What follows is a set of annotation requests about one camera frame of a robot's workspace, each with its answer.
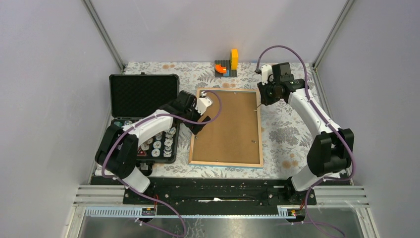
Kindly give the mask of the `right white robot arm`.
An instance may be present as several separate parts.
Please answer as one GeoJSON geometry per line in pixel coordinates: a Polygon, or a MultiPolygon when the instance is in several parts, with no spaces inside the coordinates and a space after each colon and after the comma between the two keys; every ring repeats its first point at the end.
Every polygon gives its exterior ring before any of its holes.
{"type": "Polygon", "coordinates": [[[291,186],[284,190],[285,200],[297,204],[304,197],[303,191],[318,180],[350,167],[354,134],[342,129],[320,108],[306,80],[296,79],[289,63],[265,64],[256,72],[262,77],[257,84],[261,104],[269,106],[283,100],[298,113],[313,137],[307,165],[289,179],[291,186]]]}

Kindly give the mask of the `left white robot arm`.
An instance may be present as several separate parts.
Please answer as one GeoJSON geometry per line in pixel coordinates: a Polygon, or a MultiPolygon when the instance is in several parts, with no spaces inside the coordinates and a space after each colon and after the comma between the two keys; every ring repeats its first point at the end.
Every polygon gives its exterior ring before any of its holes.
{"type": "Polygon", "coordinates": [[[114,178],[131,188],[139,202],[151,202],[154,191],[149,187],[150,180],[136,166],[138,149],[153,136],[169,132],[178,123],[185,124],[193,134],[200,132],[205,124],[213,121],[210,117],[199,121],[213,104],[207,94],[204,91],[195,96],[181,91],[176,99],[135,123],[123,127],[110,125],[96,152],[95,162],[101,165],[103,171],[111,172],[114,178]]]}

